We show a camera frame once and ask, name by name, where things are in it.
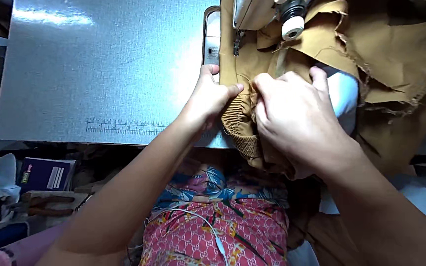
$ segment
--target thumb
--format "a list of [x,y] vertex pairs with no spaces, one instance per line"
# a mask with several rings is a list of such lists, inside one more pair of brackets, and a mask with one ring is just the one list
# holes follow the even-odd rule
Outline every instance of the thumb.
[[310,69],[312,85],[319,91],[328,94],[328,80],[327,74],[319,67],[312,67]]
[[244,85],[238,83],[235,85],[229,85],[226,88],[228,89],[228,98],[233,98],[244,90]]

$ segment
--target finger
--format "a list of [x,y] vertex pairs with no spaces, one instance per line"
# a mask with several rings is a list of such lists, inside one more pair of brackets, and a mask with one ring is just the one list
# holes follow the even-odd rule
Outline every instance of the finger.
[[274,79],[267,73],[261,73],[252,80],[252,84],[259,90],[265,99],[269,98],[269,89],[273,83]]
[[236,97],[240,92],[244,90],[244,85],[242,84],[235,84],[235,85],[229,85],[228,87],[228,98]]
[[323,69],[319,67],[312,67],[310,69],[310,76],[313,80],[312,85],[319,91],[325,92],[328,94],[328,80],[327,74]]
[[212,64],[202,65],[202,67],[200,68],[200,77],[204,75],[215,75],[218,72],[220,72],[219,65],[212,65]]
[[263,98],[257,100],[255,112],[257,124],[263,125],[267,121],[266,105],[264,104]]
[[297,82],[297,81],[305,81],[301,76],[299,76],[297,73],[293,71],[289,71],[285,73],[284,75],[281,75],[277,78],[278,81],[284,81],[284,82]]

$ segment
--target printed ruler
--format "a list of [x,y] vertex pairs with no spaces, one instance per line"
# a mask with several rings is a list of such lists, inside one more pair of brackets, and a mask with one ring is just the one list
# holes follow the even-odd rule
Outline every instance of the printed ruler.
[[[87,117],[85,119],[85,124],[86,133],[135,135],[154,139],[155,136],[162,132],[170,123],[121,118]],[[222,125],[218,125],[218,127],[213,130],[202,133],[201,140],[196,146],[233,148],[231,140],[222,130]]]

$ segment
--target brown fabric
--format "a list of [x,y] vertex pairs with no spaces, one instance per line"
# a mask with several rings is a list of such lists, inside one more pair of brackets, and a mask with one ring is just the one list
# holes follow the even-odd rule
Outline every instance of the brown fabric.
[[426,95],[411,114],[395,116],[360,109],[356,138],[373,164],[384,174],[402,172],[426,135]]
[[365,101],[405,102],[402,112],[412,111],[426,94],[426,22],[389,26],[387,0],[349,3],[347,52],[385,86],[370,84]]
[[317,213],[310,220],[306,239],[321,266],[366,265],[340,215]]
[[233,57],[232,5],[233,0],[221,2],[220,83],[240,82],[245,90],[222,122],[251,166],[293,176],[291,163],[259,141],[258,95],[249,82],[261,72],[278,77],[291,70],[310,82],[308,69],[315,60],[358,78],[358,141],[379,170],[398,171],[408,164],[426,133],[426,22],[389,26],[386,0],[315,0],[298,39],[281,41],[281,25],[274,21],[247,32]]

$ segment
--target book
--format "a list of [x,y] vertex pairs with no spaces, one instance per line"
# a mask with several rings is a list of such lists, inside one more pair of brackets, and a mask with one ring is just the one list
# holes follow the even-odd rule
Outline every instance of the book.
[[76,160],[24,158],[18,185],[30,190],[71,191]]

